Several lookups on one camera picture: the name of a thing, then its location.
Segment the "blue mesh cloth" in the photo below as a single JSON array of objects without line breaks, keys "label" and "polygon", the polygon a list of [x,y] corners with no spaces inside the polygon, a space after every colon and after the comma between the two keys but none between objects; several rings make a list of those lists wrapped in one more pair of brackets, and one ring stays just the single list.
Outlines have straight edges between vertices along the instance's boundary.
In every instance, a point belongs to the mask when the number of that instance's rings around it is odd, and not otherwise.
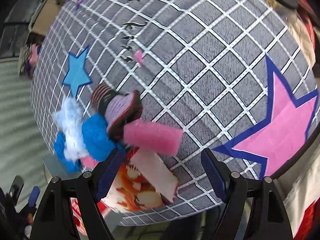
[{"label": "blue mesh cloth", "polygon": [[91,116],[82,124],[82,137],[86,149],[96,161],[105,161],[115,148],[126,154],[123,146],[109,138],[107,126],[106,120],[100,114]]}]

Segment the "pink foam sponge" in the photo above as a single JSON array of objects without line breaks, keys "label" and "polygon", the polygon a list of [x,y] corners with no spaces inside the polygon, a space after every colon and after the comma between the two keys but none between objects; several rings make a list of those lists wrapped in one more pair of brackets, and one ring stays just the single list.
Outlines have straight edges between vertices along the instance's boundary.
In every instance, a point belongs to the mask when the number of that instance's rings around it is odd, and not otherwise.
[{"label": "pink foam sponge", "polygon": [[126,124],[123,133],[126,144],[168,156],[177,155],[182,137],[182,129],[142,119]]},{"label": "pink foam sponge", "polygon": [[80,163],[83,167],[86,168],[95,168],[99,161],[93,159],[90,155],[80,158]]}]

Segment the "purple brown knit hat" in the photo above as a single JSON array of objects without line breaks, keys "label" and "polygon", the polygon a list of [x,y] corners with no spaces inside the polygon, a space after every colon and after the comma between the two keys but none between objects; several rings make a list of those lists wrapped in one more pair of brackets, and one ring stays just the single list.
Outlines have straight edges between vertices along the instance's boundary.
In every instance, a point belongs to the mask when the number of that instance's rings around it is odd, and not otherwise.
[{"label": "purple brown knit hat", "polygon": [[113,140],[123,137],[125,124],[142,116],[140,92],[133,90],[121,94],[105,83],[99,84],[91,95],[92,108],[107,122],[107,134]]}]

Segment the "grey-green curtain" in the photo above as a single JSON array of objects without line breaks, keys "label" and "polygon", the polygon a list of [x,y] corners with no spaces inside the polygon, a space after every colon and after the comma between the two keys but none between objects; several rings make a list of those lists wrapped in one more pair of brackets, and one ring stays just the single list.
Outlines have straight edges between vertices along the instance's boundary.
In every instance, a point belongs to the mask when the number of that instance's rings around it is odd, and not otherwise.
[{"label": "grey-green curtain", "polygon": [[18,60],[1,60],[1,188],[8,192],[19,175],[24,187],[17,208],[28,201],[34,186],[43,192],[43,158],[49,155],[30,105],[31,81],[17,74]]}]

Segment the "light blue fluffy scrunchie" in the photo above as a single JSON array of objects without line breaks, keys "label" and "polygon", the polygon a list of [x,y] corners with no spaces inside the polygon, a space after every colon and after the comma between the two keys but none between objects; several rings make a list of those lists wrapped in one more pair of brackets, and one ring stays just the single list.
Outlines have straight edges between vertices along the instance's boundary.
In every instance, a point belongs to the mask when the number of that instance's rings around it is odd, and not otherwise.
[{"label": "light blue fluffy scrunchie", "polygon": [[77,161],[89,155],[82,136],[82,111],[73,97],[63,97],[61,109],[52,113],[53,121],[65,136],[64,155]]}]

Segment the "orange printed packet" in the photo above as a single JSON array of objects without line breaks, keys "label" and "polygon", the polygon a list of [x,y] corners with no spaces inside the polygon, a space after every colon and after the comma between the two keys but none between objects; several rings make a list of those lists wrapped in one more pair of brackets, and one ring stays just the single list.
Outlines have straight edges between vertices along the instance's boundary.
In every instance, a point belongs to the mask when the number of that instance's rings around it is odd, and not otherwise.
[{"label": "orange printed packet", "polygon": [[177,186],[178,178],[156,152],[135,147],[101,201],[118,213],[145,211],[172,204]]}]

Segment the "grey grid carpet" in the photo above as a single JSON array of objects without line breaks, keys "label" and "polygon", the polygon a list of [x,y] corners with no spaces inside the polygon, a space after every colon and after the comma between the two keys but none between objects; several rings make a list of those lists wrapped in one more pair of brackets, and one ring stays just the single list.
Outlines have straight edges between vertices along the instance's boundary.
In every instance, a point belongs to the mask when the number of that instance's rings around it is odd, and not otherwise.
[{"label": "grey grid carpet", "polygon": [[317,81],[285,19],[264,0],[69,0],[50,26],[31,87],[31,107],[49,148],[52,113],[70,94],[69,59],[91,83],[75,85],[85,118],[105,83],[138,90],[143,119],[183,130],[163,161],[179,179],[173,204],[120,224],[184,218],[220,204],[201,166],[211,148],[247,178],[274,174],[319,125]]}]

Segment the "pink plastic stool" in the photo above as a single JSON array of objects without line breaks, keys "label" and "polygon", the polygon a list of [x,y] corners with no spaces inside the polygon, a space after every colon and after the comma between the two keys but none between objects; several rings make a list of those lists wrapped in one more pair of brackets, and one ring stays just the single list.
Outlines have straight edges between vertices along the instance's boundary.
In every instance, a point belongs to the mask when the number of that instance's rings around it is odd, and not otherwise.
[{"label": "pink plastic stool", "polygon": [[34,70],[39,58],[43,36],[31,33],[26,44],[21,47],[18,59],[18,74],[33,79]]}]

